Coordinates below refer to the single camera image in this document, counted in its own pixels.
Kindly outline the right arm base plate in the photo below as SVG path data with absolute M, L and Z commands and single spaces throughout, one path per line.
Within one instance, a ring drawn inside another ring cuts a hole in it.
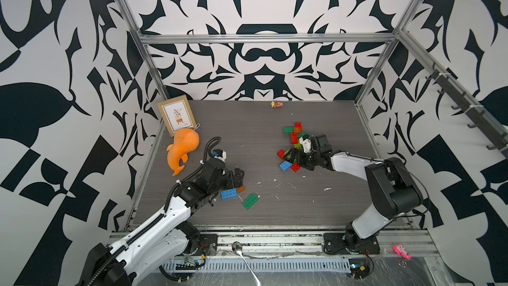
M 380 254 L 380 245 L 376 236 L 362 239 L 349 231 L 345 233 L 325 233 L 323 251 L 327 255 L 378 255 Z

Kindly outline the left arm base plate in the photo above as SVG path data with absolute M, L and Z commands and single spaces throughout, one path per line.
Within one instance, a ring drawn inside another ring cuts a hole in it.
M 205 256 L 215 256 L 218 247 L 217 234 L 201 234 L 198 238 L 191 239 L 190 244 L 185 250 L 186 255 L 198 256 L 204 254 Z

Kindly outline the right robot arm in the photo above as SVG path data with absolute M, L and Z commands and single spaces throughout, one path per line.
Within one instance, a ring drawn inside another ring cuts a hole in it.
M 375 160 L 343 150 L 333 150 L 325 135 L 304 135 L 300 146 L 280 151 L 278 156 L 292 164 L 292 169 L 313 171 L 319 166 L 365 180 L 371 204 L 341 234 L 324 234 L 323 252 L 338 254 L 379 254 L 378 233 L 397 218 L 423 205 L 424 198 L 414 177 L 402 160 Z

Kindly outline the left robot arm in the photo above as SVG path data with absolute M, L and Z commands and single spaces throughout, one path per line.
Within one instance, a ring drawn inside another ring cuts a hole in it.
M 221 191 L 241 187 L 245 176 L 226 167 L 226 152 L 217 148 L 221 140 L 207 142 L 199 167 L 177 181 L 160 210 L 120 240 L 89 252 L 78 285 L 139 285 L 169 259 L 199 249 L 200 232 L 190 217 Z

